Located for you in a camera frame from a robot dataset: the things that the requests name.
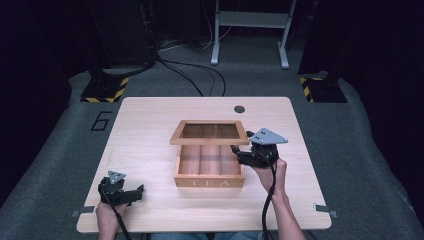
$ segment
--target light wood surface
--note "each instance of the light wood surface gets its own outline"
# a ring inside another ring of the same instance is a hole
[[[234,107],[244,106],[244,113]],[[278,144],[287,161],[286,191],[302,229],[326,229],[326,205],[293,107],[284,97],[181,97],[123,100],[85,206],[97,206],[97,186],[109,170],[125,173],[124,189],[144,184],[141,201],[126,211],[129,232],[195,232],[262,230],[261,213],[266,199],[256,173],[245,167],[243,188],[177,188],[174,182],[178,145],[169,140],[181,120],[240,120],[248,131],[265,127],[288,138]],[[272,205],[267,226],[277,229]],[[81,214],[77,229],[98,232],[95,213]]]

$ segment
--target hand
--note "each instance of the hand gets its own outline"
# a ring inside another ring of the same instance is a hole
[[[279,158],[274,163],[274,169],[276,169],[277,171],[276,182],[275,182],[275,193],[285,197],[286,196],[285,182],[286,182],[287,163],[281,158]],[[259,179],[262,183],[262,186],[265,188],[265,190],[269,191],[269,189],[272,186],[272,182],[274,180],[272,176],[271,168],[253,168],[253,170],[255,170],[255,172],[258,174]]]
[[[127,204],[115,206],[116,211],[124,217]],[[99,203],[96,209],[97,226],[99,227],[99,239],[109,240],[115,239],[116,231],[119,228],[118,219],[112,208],[106,203]]]

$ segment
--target person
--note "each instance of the person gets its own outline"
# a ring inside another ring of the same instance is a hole
[[[275,164],[275,168],[277,170],[276,184],[271,202],[274,206],[274,211],[277,218],[278,238],[280,240],[303,240],[305,239],[305,236],[293,214],[293,211],[290,207],[289,198],[285,190],[287,163],[282,159],[278,159]],[[265,188],[265,190],[268,191],[273,182],[271,169],[253,168],[253,170],[258,174],[262,186]],[[125,204],[116,206],[116,210],[121,216],[124,215],[125,209]],[[119,223],[115,217],[115,213],[112,211],[112,208],[108,204],[99,203],[96,209],[96,215],[97,225],[99,227],[99,240],[115,239],[115,234],[119,228]],[[170,237],[170,234],[152,234],[151,239],[188,239],[189,236],[191,239],[207,239],[206,234],[176,233],[172,234],[172,238]],[[258,232],[219,233],[215,235],[215,239],[258,239],[257,236]]]

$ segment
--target black speaker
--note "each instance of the black speaker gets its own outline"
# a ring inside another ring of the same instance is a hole
[[[87,0],[110,66],[145,66],[157,54],[151,0]]]

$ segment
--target open wooden box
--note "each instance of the open wooden box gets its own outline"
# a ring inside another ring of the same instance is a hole
[[[248,145],[240,121],[183,120],[169,141],[179,145],[177,187],[243,187],[244,165],[230,145]]]

